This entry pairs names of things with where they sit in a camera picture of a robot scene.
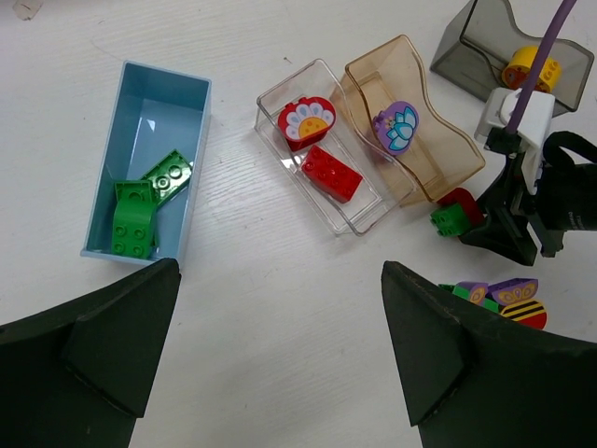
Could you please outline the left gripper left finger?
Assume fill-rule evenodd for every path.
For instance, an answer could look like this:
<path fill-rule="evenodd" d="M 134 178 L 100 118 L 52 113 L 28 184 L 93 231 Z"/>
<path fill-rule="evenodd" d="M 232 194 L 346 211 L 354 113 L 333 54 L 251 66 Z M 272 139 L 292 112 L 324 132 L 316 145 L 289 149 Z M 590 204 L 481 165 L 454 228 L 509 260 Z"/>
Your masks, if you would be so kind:
<path fill-rule="evenodd" d="M 126 447 L 144 417 L 181 273 L 161 259 L 1 328 L 4 447 Z"/>

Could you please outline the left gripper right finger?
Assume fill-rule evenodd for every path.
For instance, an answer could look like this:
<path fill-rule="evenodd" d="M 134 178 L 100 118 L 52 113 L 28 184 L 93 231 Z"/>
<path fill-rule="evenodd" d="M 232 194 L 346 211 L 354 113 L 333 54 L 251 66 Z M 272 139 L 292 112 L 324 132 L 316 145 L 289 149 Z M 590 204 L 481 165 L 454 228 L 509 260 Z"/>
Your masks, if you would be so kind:
<path fill-rule="evenodd" d="M 382 300 L 425 447 L 592 447 L 596 346 L 466 302 L 396 261 Z"/>

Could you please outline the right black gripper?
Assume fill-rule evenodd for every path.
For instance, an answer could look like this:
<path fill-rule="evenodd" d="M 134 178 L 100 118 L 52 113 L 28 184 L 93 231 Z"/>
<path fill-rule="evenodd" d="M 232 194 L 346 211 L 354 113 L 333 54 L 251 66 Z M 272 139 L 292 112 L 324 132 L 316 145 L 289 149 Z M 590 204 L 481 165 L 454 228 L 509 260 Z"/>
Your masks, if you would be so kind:
<path fill-rule="evenodd" d="M 483 223 L 459 236 L 465 245 L 483 248 L 522 266 L 536 255 L 554 257 L 563 250 L 569 231 L 596 230 L 596 146 L 572 132 L 550 134 L 540 149 L 526 141 L 524 161 L 539 158 L 535 193 L 523 188 L 511 214 L 518 156 L 510 154 L 500 175 L 479 196 Z"/>

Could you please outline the red curved lego brick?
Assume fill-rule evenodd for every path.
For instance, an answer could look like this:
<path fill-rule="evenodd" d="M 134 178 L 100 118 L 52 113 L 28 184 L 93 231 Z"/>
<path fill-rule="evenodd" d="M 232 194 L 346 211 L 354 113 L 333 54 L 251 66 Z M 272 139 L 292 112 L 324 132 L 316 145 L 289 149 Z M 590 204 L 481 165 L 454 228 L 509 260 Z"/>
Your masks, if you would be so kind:
<path fill-rule="evenodd" d="M 485 216 L 472 194 L 464 188 L 456 188 L 441 199 L 437 204 L 442 207 L 459 204 L 473 228 L 484 223 Z"/>

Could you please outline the small green lego brick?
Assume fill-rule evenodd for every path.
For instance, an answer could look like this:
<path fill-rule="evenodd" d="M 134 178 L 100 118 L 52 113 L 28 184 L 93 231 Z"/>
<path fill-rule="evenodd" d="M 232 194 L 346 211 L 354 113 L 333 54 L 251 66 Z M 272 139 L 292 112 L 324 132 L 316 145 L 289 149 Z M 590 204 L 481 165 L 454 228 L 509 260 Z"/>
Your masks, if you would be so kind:
<path fill-rule="evenodd" d="M 471 228 L 469 218 L 458 203 L 435 210 L 430 221 L 442 237 L 458 237 Z"/>

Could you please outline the purple butterfly wing lego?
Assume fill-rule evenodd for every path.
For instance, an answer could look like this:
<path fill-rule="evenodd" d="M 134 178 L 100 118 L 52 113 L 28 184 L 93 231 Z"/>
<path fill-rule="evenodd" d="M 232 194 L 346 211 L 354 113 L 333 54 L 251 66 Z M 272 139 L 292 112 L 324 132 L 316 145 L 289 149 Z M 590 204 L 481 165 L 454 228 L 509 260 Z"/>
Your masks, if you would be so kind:
<path fill-rule="evenodd" d="M 489 296 L 502 306 L 532 299 L 538 290 L 535 278 L 512 278 L 489 285 Z"/>

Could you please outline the purple lotus lego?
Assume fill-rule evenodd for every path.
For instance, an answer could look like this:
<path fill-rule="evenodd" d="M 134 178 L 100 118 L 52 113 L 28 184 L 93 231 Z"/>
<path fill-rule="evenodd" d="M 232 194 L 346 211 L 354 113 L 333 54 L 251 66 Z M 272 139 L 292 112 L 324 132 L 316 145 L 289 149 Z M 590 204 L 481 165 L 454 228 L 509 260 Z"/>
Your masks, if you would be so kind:
<path fill-rule="evenodd" d="M 398 156 L 410 148 L 419 127 L 419 114 L 412 104 L 397 101 L 381 111 L 372 124 L 383 149 Z"/>

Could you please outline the green curved lego brick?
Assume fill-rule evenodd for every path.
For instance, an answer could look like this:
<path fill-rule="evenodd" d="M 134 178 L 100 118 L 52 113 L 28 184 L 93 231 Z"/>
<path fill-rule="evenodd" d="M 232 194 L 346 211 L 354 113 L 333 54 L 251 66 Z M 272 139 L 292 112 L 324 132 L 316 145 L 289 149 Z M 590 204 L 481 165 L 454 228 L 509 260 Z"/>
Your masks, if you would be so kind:
<path fill-rule="evenodd" d="M 158 199 L 155 190 L 148 180 L 124 180 L 115 184 L 115 193 L 112 253 L 148 259 L 157 245 Z"/>

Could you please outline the smoky grey container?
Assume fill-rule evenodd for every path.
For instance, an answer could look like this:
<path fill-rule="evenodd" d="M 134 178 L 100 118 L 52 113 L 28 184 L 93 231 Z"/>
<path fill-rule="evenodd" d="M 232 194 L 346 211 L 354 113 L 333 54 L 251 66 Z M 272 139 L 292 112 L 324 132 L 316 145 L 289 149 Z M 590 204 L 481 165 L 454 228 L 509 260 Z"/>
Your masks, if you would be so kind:
<path fill-rule="evenodd" d="M 485 102 L 504 85 L 502 73 L 514 53 L 540 44 L 517 26 L 508 1 L 469 1 L 447 25 L 430 70 Z M 577 111 L 595 56 L 558 38 L 549 57 L 562 68 L 556 83 L 554 117 Z"/>

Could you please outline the red long lego brick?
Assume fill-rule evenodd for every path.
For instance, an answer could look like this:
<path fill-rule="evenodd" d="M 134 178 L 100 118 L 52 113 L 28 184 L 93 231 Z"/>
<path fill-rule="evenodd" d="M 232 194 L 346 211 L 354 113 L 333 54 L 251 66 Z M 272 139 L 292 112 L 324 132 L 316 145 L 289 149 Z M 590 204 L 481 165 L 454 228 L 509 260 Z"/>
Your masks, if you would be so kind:
<path fill-rule="evenodd" d="M 318 189 L 339 203 L 348 203 L 363 181 L 361 174 L 317 145 L 308 151 L 301 171 Z"/>

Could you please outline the red flower lego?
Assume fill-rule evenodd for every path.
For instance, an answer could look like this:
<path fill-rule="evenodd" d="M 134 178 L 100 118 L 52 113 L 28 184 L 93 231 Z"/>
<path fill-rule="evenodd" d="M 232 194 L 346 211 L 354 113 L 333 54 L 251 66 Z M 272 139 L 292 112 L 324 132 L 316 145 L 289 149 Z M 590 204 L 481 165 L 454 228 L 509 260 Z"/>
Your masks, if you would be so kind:
<path fill-rule="evenodd" d="M 336 122 L 335 106 L 320 96 L 287 104 L 277 119 L 289 149 L 297 152 L 322 140 Z"/>

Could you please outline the green lego plate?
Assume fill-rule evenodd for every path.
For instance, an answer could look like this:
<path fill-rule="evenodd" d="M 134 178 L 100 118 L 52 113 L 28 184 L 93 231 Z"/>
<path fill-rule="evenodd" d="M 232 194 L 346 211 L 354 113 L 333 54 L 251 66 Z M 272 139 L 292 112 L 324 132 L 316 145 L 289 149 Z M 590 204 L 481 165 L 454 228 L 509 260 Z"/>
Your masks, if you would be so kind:
<path fill-rule="evenodd" d="M 192 163 L 177 149 L 173 149 L 141 179 L 150 183 L 157 205 L 162 206 L 188 184 L 191 175 Z"/>

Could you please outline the blue plastic container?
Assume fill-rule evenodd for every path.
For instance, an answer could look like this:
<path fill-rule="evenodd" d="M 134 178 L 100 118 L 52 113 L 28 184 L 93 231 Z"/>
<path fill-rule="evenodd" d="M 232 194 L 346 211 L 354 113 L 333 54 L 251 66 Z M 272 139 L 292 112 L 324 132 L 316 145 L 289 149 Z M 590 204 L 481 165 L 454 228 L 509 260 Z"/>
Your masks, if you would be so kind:
<path fill-rule="evenodd" d="M 206 78 L 123 64 L 82 256 L 141 265 L 184 260 L 209 131 L 211 89 Z M 114 255 L 115 184 L 142 180 L 173 149 L 192 163 L 192 175 L 176 196 L 158 206 L 157 245 L 148 259 Z"/>

